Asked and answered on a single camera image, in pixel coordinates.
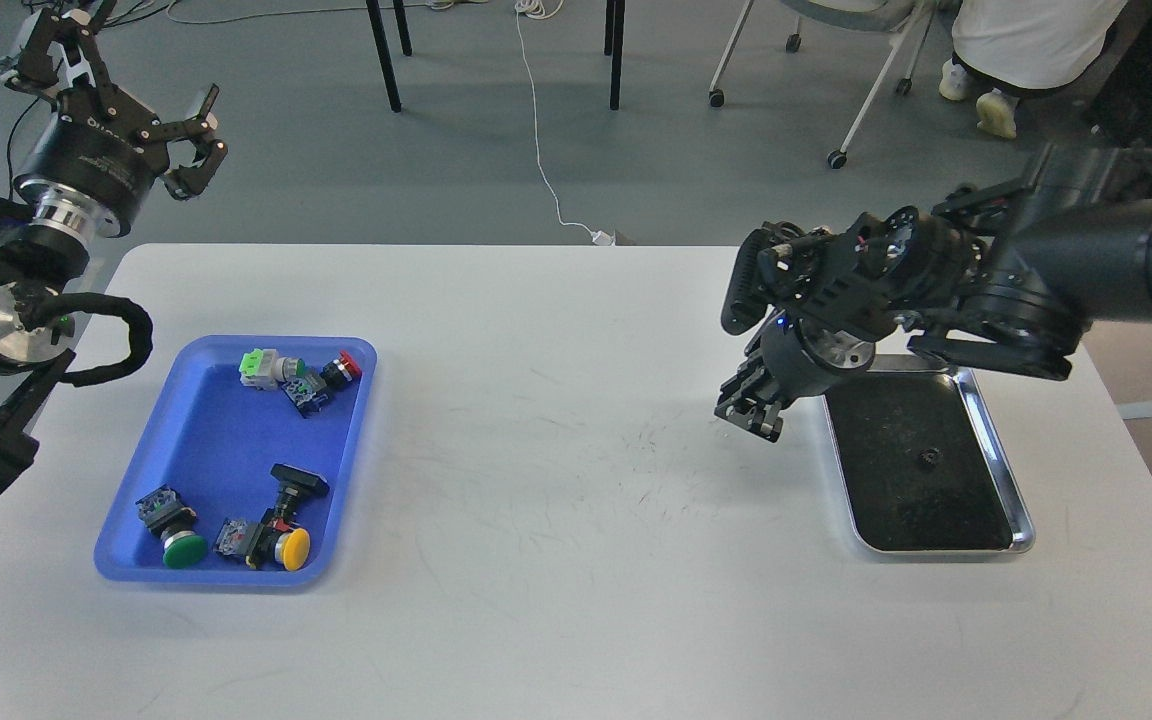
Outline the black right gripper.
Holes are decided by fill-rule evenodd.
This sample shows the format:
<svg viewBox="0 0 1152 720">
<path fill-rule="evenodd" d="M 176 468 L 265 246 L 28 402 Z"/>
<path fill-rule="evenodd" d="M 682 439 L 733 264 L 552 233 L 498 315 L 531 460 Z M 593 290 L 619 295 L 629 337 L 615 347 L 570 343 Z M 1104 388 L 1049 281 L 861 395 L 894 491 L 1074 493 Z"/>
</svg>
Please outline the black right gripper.
<svg viewBox="0 0 1152 720">
<path fill-rule="evenodd" d="M 745 359 L 719 387 L 714 415 L 776 444 L 796 397 L 823 395 L 867 372 L 874 344 L 895 329 L 882 279 L 901 251 L 892 220 L 858 220 L 844 233 L 765 222 L 741 242 L 719 323 L 755 329 Z"/>
</svg>

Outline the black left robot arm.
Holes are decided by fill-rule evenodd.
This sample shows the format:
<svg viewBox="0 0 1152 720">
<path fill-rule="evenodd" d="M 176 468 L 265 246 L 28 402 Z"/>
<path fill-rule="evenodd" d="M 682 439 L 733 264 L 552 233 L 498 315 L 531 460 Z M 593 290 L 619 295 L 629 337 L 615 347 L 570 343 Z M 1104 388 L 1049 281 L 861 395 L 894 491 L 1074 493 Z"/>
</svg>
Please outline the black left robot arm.
<svg viewBox="0 0 1152 720">
<path fill-rule="evenodd" d="M 131 232 L 156 182 L 200 196 L 227 156 L 207 88 L 191 118 L 166 122 L 111 79 L 97 35 L 111 1 L 41 6 L 0 58 L 6 88 L 50 104 L 51 119 L 0 199 L 0 376 L 22 382 L 0 406 L 0 497 L 32 465 L 26 424 L 59 384 L 99 386 L 147 363 L 154 324 L 131 300 L 68 291 L 99 237 Z"/>
</svg>

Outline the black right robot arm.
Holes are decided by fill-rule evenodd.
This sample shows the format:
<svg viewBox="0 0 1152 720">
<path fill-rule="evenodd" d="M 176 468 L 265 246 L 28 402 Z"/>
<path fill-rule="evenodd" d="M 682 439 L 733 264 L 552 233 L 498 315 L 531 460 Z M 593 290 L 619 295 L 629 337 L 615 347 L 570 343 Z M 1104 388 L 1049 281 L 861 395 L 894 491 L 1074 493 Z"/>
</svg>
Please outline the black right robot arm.
<svg viewBox="0 0 1152 720">
<path fill-rule="evenodd" d="M 768 441 L 799 397 L 873 366 L 897 331 L 935 366 L 1062 381 L 1093 323 L 1152 323 L 1152 149 L 1046 146 L 1018 179 L 846 232 L 767 222 L 721 324 L 753 333 L 717 416 Z"/>
</svg>

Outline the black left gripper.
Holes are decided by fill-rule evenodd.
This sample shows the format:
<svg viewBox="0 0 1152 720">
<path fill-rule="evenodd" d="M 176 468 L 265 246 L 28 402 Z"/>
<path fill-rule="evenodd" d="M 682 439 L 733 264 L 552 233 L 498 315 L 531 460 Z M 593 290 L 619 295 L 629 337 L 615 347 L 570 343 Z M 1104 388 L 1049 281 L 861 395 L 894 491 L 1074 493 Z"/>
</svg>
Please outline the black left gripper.
<svg viewBox="0 0 1152 720">
<path fill-rule="evenodd" d="M 61 13 L 44 8 L 20 26 L 8 54 L 0 56 L 0 82 L 9 90 L 50 103 L 52 118 L 13 177 L 24 200 L 41 199 L 47 188 L 65 187 L 86 196 L 106 211 L 104 237 L 124 237 L 154 179 L 162 179 L 175 200 L 191 200 L 206 190 L 225 156 L 227 143 L 217 137 L 212 108 L 220 94 L 210 85 L 198 96 L 192 118 L 142 128 L 137 152 L 114 132 L 94 126 L 132 126 L 137 103 L 115 85 L 96 36 L 113 14 L 114 1 L 81 1 Z M 191 164 L 173 165 L 168 146 L 188 142 Z"/>
</svg>

